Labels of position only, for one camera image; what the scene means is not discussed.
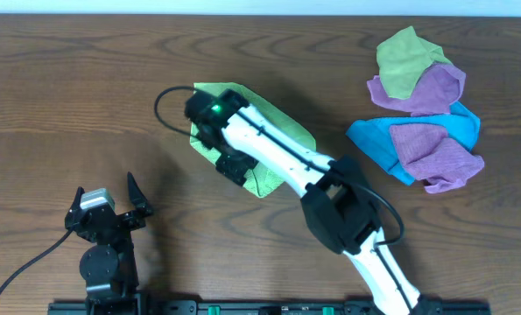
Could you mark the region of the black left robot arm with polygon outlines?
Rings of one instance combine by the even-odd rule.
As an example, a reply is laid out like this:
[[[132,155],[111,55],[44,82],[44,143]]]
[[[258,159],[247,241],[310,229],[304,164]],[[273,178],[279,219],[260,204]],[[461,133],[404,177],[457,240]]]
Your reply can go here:
[[[86,283],[88,314],[147,314],[149,298],[139,291],[131,233],[145,227],[154,214],[134,176],[127,174],[133,209],[117,214],[115,201],[105,188],[86,192],[79,187],[65,217],[65,228],[93,246],[80,259]]]

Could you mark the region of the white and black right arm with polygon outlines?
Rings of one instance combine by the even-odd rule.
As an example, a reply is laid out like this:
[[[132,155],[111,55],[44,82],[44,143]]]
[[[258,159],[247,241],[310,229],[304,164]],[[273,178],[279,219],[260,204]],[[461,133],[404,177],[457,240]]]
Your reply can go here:
[[[195,90],[186,117],[198,139],[222,154],[216,169],[238,185],[246,170],[262,164],[299,196],[315,238],[356,267],[382,314],[414,314],[419,291],[406,279],[386,239],[379,208],[391,204],[369,186],[356,161],[309,150],[273,125],[236,91],[214,96]]]

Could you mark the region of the light green microfiber cloth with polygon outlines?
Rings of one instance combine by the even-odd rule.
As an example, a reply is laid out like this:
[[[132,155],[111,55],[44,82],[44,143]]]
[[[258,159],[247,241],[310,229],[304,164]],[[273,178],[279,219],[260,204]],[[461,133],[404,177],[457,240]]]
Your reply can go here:
[[[195,82],[194,87],[215,96],[220,95],[226,89],[236,91],[256,106],[264,117],[289,137],[310,150],[316,149],[316,141],[307,129],[244,85],[234,82]],[[258,163],[254,169],[248,170],[244,174],[244,178],[246,181],[243,188],[259,199],[268,196],[284,183],[279,175],[261,163]]]

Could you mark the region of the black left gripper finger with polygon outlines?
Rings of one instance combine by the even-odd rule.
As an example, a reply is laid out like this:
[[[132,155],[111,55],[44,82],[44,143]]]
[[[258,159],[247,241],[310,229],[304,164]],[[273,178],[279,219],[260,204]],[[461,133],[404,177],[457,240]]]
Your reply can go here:
[[[153,215],[153,207],[140,190],[137,181],[130,171],[127,173],[127,185],[130,203],[135,207],[135,211],[142,217]]]
[[[81,209],[81,197],[85,193],[85,190],[79,186],[74,196],[74,201],[69,207],[67,215],[65,217],[65,227],[75,228],[84,216],[84,211]]]

